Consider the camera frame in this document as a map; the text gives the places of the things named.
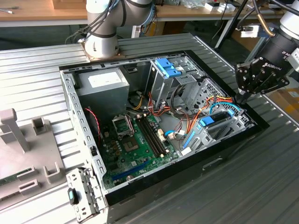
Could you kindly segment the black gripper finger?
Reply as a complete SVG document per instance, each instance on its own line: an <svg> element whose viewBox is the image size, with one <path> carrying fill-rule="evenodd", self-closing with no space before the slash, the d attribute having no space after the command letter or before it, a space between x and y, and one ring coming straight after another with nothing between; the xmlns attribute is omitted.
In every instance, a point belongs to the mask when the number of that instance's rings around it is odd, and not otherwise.
<svg viewBox="0 0 299 224"><path fill-rule="evenodd" d="M285 87L289 83L290 81L286 76L278 75L275 72L271 72L271 74L267 77L263 73L259 74L246 86L246 91L242 96L242 103L245 104L253 95L258 93L266 94Z"/></svg>
<svg viewBox="0 0 299 224"><path fill-rule="evenodd" d="M239 63L235 66L235 78L239 92L235 100L239 104L247 103L248 98L254 94L257 77L257 59L245 63Z"/></svg>

